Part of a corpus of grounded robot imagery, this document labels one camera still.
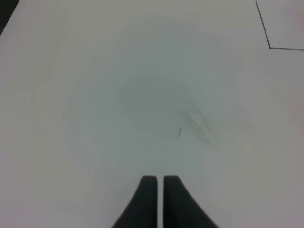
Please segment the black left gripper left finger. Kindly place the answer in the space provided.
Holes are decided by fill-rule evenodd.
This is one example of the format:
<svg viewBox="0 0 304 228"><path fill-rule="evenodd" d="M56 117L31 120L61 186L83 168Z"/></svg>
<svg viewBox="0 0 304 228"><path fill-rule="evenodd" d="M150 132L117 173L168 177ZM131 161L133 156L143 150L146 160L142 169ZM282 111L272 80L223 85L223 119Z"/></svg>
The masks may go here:
<svg viewBox="0 0 304 228"><path fill-rule="evenodd" d="M155 176L142 176L139 185L114 228L156 228L158 182Z"/></svg>

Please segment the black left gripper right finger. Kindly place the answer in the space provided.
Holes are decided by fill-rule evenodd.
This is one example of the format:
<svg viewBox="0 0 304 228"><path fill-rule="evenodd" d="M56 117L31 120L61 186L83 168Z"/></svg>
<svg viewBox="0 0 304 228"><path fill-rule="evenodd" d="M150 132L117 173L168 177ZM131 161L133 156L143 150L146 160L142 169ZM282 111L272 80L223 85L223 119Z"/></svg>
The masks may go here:
<svg viewBox="0 0 304 228"><path fill-rule="evenodd" d="M196 203L178 176L164 176L163 226L165 228L217 228Z"/></svg>

